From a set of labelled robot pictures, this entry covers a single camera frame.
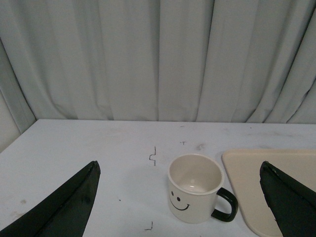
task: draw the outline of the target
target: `black mug handle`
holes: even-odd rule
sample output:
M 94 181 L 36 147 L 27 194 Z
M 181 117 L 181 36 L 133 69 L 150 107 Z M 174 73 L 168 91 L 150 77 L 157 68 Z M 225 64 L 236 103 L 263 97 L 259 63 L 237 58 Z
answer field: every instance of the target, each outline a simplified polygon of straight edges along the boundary
M 234 194 L 232 194 L 224 188 L 220 188 L 216 194 L 229 202 L 229 204 L 232 207 L 232 212 L 229 214 L 215 209 L 211 216 L 224 222 L 232 221 L 235 218 L 238 211 L 238 201 L 236 197 L 234 196 Z

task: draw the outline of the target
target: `table surface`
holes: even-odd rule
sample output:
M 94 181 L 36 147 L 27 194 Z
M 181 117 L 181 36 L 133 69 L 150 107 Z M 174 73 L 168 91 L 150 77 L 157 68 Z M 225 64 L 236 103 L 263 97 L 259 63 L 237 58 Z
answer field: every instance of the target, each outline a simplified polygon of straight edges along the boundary
M 256 236 L 240 211 L 230 223 L 174 217 L 167 202 L 170 161 L 198 153 L 224 167 L 229 149 L 315 148 L 316 125 L 307 124 L 40 119 L 0 154 L 0 230 L 97 160 L 101 177 L 85 237 Z M 232 192 L 227 175 L 224 188 Z M 221 198 L 216 208 L 230 212 Z

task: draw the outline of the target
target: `mug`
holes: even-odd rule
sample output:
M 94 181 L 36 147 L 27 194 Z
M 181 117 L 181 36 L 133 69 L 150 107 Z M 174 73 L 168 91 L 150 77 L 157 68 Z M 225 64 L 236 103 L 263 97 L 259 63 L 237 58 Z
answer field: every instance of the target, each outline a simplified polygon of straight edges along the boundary
M 210 216 L 224 221 L 232 221 L 238 211 L 236 197 L 222 188 L 224 172 L 211 158 L 187 154 L 175 158 L 168 169 L 169 208 L 181 221 L 202 223 Z M 231 213 L 215 209 L 217 196 L 221 196 L 232 207 Z

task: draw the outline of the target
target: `curtain fold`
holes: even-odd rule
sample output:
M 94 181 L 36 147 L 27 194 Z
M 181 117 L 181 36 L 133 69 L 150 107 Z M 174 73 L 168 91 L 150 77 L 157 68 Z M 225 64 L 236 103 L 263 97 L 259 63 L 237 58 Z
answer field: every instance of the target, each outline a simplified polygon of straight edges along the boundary
M 0 96 L 4 98 L 12 118 L 19 132 L 22 134 L 35 121 L 35 117 L 28 106 L 20 86 L 16 80 L 11 64 L 0 39 Z
M 37 119 L 316 123 L 315 5 L 3 0 L 0 37 Z

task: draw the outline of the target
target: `cutting board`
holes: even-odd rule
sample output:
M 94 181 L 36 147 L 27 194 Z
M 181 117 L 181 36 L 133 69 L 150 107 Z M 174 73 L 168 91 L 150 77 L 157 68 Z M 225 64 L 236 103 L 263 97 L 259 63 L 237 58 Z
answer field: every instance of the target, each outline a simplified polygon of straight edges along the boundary
M 282 236 L 259 183 L 262 162 L 316 191 L 316 150 L 228 150 L 222 161 L 247 226 L 262 237 Z

